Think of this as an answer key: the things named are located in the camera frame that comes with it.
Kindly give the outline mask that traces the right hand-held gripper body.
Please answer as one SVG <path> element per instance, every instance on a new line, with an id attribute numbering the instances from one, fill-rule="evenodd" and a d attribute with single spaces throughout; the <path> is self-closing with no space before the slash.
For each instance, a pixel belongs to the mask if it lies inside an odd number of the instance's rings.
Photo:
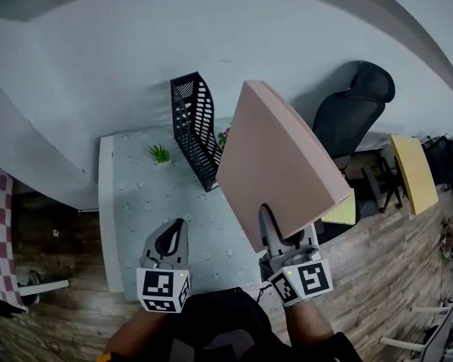
<path id="1" fill-rule="evenodd" d="M 320 258 L 316 246 L 264 258 L 260 261 L 260 273 L 262 281 L 268 281 L 273 286 L 284 307 L 333 290 L 328 260 Z"/>

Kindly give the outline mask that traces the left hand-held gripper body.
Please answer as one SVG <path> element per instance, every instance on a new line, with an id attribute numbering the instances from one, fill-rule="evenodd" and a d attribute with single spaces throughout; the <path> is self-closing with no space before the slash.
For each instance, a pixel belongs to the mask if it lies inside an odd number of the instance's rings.
<path id="1" fill-rule="evenodd" d="M 143 256 L 137 268 L 137 298 L 146 311 L 181 313 L 192 282 L 188 255 L 172 259 Z"/>

